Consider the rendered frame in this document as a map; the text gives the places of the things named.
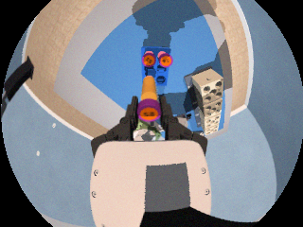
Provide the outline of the blue tube rack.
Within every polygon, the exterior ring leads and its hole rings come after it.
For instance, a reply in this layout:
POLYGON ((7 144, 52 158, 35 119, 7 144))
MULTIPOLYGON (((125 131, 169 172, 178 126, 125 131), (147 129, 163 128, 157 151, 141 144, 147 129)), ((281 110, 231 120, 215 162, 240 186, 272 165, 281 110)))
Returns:
POLYGON ((141 62, 142 62, 142 57, 143 57, 144 53, 147 51, 151 51, 154 54, 154 56, 156 57, 156 64, 153 67, 146 67, 142 63, 142 82, 143 82, 144 77, 152 76, 155 78, 156 86, 167 86, 169 68, 167 67, 167 69, 166 69, 165 67, 162 67, 161 65, 159 65, 157 56, 158 56, 158 53, 161 51, 165 51, 166 53, 170 54, 171 49, 168 47, 165 48, 163 46, 142 46, 141 47, 141 62))

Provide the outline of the blue bench mat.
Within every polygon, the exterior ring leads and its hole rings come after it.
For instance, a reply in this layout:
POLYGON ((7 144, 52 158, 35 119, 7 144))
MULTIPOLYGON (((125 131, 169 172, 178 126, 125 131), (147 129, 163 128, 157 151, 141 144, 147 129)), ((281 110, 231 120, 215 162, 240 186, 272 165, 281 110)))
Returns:
POLYGON ((156 86, 166 96, 173 116, 191 114, 188 129, 197 128, 184 76, 212 66, 223 77, 211 29, 194 0, 156 0, 118 25, 98 46, 81 74, 116 104, 127 109, 132 97, 140 102, 142 46, 171 48, 167 86, 156 86))

